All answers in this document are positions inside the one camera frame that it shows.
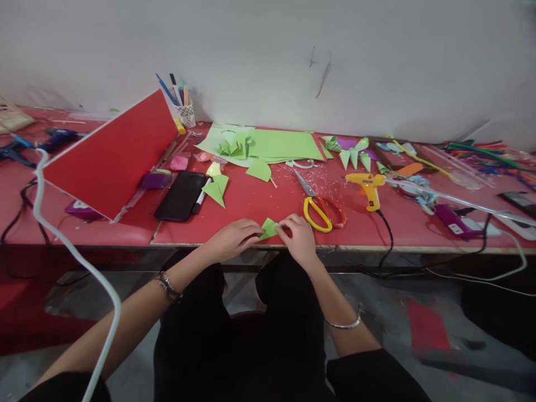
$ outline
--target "person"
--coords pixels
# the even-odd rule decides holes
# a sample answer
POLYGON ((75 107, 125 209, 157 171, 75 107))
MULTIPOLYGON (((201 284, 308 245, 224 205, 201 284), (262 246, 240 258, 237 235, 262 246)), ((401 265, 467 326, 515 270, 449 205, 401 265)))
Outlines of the person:
MULTIPOLYGON (((296 214, 280 225, 276 230, 288 252, 279 253, 256 278, 259 298, 267 305, 256 336, 241 333, 222 300, 225 280, 219 263, 251 247, 263 233, 255 221, 241 219, 168 264, 169 282, 161 274, 123 302, 92 401, 111 400, 105 380, 159 318, 155 402, 289 397, 367 401, 401 395, 429 401, 339 291, 317 257, 311 226, 296 214), (324 320, 339 355, 328 362, 327 370, 324 320)), ((21 401, 80 401, 112 318, 113 312, 73 343, 21 401)))

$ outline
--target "yellow scissors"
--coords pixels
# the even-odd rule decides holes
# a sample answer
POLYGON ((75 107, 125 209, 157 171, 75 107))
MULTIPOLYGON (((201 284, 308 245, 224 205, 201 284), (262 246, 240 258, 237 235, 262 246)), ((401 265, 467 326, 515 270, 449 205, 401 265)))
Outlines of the yellow scissors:
POLYGON ((333 227, 335 229, 342 229, 344 227, 344 224, 346 223, 346 215, 344 214, 341 207, 339 207, 338 204, 336 204, 330 197, 321 196, 316 194, 311 186, 307 184, 307 182, 303 179, 303 177, 294 169, 294 173, 296 173, 296 176, 298 177, 299 182, 301 183, 301 186, 303 187, 305 193, 308 195, 308 197, 305 199, 303 203, 303 214, 305 215, 305 219, 307 222, 311 224, 312 227, 314 227, 316 230, 328 233, 331 232, 333 227), (320 204, 320 207, 316 204, 314 200, 318 201, 320 204), (333 224, 333 220, 328 216, 329 211, 326 207, 326 202, 333 205, 336 210, 339 211, 339 215, 341 216, 341 221, 339 223, 333 224), (314 210, 318 212, 320 217, 324 220, 327 227, 318 226, 316 223, 313 222, 311 217, 309 216, 309 205, 312 205, 314 210))

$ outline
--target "yellow glue gun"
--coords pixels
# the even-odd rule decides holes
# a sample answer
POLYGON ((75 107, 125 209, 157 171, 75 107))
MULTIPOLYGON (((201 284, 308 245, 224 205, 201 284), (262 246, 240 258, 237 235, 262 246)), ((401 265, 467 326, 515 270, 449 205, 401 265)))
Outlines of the yellow glue gun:
POLYGON ((352 173, 346 175, 344 178, 346 178, 347 181, 357 183, 362 187, 361 194, 363 194, 364 191, 368 198, 367 211, 374 212, 380 209, 380 199, 378 198, 378 191, 376 188, 385 184, 384 175, 373 176, 370 173, 352 173))

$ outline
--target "bracelet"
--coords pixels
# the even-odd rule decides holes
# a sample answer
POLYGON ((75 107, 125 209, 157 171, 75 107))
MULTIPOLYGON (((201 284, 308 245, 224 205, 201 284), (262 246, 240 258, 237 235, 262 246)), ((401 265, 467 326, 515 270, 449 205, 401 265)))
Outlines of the bracelet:
POLYGON ((333 328, 337 328, 337 329, 352 329, 352 328, 355 328, 356 326, 358 326, 359 324, 361 324, 361 315, 359 314, 359 312, 356 312, 357 314, 357 320, 348 325, 348 326, 338 326, 338 325, 335 325, 335 324, 332 324, 331 322, 327 321, 325 318, 324 318, 324 321, 326 321, 329 325, 331 325, 333 328))
POLYGON ((167 298, 172 303, 180 303, 180 299, 183 297, 183 293, 179 293, 171 287, 171 284, 169 283, 169 277, 166 272, 160 272, 155 279, 158 281, 160 286, 164 288, 164 290, 166 291, 167 298))

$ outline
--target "white wall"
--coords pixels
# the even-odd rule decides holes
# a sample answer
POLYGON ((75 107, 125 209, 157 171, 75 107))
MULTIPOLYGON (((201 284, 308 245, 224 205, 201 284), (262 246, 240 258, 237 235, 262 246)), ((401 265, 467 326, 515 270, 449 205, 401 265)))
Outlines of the white wall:
POLYGON ((0 93, 124 109, 174 72, 198 119, 536 147, 534 38, 516 0, 3 0, 0 93))

